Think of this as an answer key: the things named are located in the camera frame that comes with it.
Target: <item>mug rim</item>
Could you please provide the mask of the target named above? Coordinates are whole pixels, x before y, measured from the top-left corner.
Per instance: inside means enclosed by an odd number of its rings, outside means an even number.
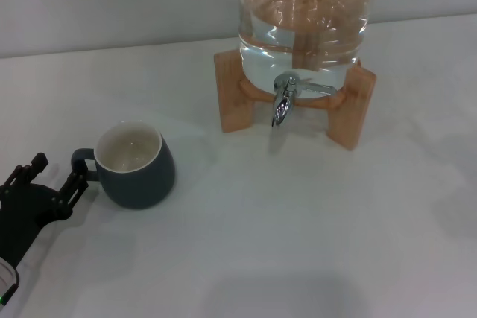
[[[109,167],[107,167],[106,165],[104,165],[101,160],[99,160],[99,157],[98,157],[98,146],[102,140],[102,138],[108,134],[110,131],[118,128],[118,127],[121,127],[121,126],[124,126],[125,124],[141,124],[142,126],[144,127],[147,127],[149,130],[153,130],[154,133],[156,133],[157,135],[157,138],[159,139],[159,147],[157,148],[157,152],[156,154],[151,158],[151,160],[149,160],[146,164],[144,164],[143,166],[139,167],[139,168],[136,168],[136,169],[132,169],[130,171],[115,171]],[[134,173],[136,171],[140,171],[146,167],[148,167],[154,160],[156,160],[156,158],[158,157],[159,153],[161,152],[162,150],[162,134],[161,132],[155,127],[155,126],[152,126],[144,121],[120,121],[117,125],[115,126],[112,126],[110,128],[108,128],[106,131],[103,132],[103,134],[101,134],[101,136],[99,137],[99,140],[98,142],[96,143],[96,146],[93,150],[93,153],[94,153],[94,156],[95,156],[95,161],[106,171],[109,171],[111,173],[116,173],[116,174],[129,174],[129,173]]]

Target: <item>metal spigot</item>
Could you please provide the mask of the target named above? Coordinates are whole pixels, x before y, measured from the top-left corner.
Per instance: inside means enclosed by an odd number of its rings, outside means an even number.
[[[279,126],[286,119],[294,107],[295,98],[302,91],[321,93],[326,96],[334,96],[337,93],[335,87],[310,83],[309,79],[301,80],[294,72],[285,72],[275,79],[275,102],[274,115],[271,126]]]

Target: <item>water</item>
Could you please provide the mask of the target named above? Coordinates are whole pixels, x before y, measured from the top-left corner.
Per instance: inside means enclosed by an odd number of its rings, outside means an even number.
[[[275,77],[285,71],[340,89],[347,69],[358,61],[367,20],[367,0],[242,1],[244,73],[270,93]]]

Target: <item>dark gray mug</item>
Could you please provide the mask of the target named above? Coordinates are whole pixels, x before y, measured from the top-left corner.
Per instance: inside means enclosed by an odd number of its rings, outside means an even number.
[[[88,171],[94,160],[97,171]],[[146,209],[164,199],[175,181],[175,166],[164,138],[143,122],[123,121],[99,139],[95,149],[78,149],[72,168],[99,181],[110,199],[129,209]]]

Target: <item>stand leg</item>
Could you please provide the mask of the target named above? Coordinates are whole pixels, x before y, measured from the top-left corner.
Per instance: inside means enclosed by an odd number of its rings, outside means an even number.
[[[240,52],[233,50],[216,54],[214,63],[222,131],[230,133],[251,127],[253,101],[239,87],[240,80],[245,77]]]
[[[344,83],[344,102],[339,108],[328,111],[328,137],[348,150],[358,144],[375,82],[373,72],[352,67]]]

